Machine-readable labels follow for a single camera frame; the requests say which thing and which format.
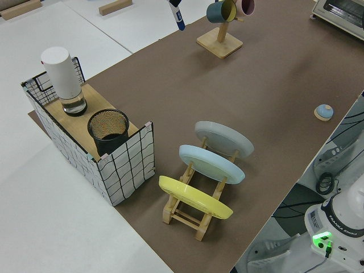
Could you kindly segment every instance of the white table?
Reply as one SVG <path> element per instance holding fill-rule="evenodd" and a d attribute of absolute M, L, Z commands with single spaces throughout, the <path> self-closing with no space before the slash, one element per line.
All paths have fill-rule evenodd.
<path fill-rule="evenodd" d="M 130 53 L 64 3 L 0 18 L 0 272 L 171 272 L 27 115 L 20 83 L 63 46 L 90 78 Z"/>
<path fill-rule="evenodd" d="M 133 0 L 133 4 L 102 16 L 100 6 L 113 0 L 63 0 L 70 8 L 109 35 L 128 51 L 136 51 L 178 31 L 177 24 L 166 0 Z M 213 0 L 182 0 L 179 5 L 188 31 L 188 24 L 206 15 Z"/>

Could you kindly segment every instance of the plate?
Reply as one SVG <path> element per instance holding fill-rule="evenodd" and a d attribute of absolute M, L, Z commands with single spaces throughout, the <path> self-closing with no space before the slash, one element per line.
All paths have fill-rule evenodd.
<path fill-rule="evenodd" d="M 225 125 L 212 121 L 199 121 L 195 124 L 195 133 L 202 141 L 207 137 L 206 145 L 227 156 L 233 156 L 238 150 L 237 158 L 246 158 L 254 151 L 254 146 L 245 136 Z"/>
<path fill-rule="evenodd" d="M 228 219 L 233 214 L 233 211 L 222 202 L 178 180 L 166 176 L 159 176 L 159 186 L 169 195 L 172 195 L 195 209 L 211 214 L 213 217 Z"/>
<path fill-rule="evenodd" d="M 234 163 L 226 158 L 191 145 L 180 146 L 180 158 L 197 172 L 217 181 L 222 181 L 227 177 L 227 184 L 239 184 L 244 178 L 244 172 Z"/>

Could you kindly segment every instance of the marker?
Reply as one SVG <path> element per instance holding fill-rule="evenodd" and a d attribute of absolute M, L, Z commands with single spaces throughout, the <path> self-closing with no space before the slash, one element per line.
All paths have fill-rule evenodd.
<path fill-rule="evenodd" d="M 184 30 L 185 24 L 183 22 L 183 18 L 180 12 L 180 9 L 178 8 L 179 3 L 181 0 L 168 0 L 169 6 L 171 7 L 172 13 L 176 19 L 177 26 L 179 30 Z"/>

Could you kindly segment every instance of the pink mug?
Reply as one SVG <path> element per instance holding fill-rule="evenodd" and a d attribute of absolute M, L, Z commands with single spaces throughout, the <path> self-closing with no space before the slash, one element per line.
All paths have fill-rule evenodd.
<path fill-rule="evenodd" d="M 249 16 L 255 9 L 254 0 L 236 0 L 237 17 Z"/>

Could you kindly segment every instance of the black grid pattern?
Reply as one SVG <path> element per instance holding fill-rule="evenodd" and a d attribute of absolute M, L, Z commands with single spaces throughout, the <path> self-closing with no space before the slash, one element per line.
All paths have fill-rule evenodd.
<path fill-rule="evenodd" d="M 98 166 L 111 203 L 128 198 L 154 174 L 153 124 L 140 129 Z"/>
<path fill-rule="evenodd" d="M 77 58 L 72 59 L 80 83 L 85 82 Z M 154 175 L 154 128 L 147 123 L 111 155 L 95 162 L 76 140 L 45 109 L 57 99 L 47 73 L 22 83 L 35 112 L 58 150 L 99 193 L 116 206 Z"/>

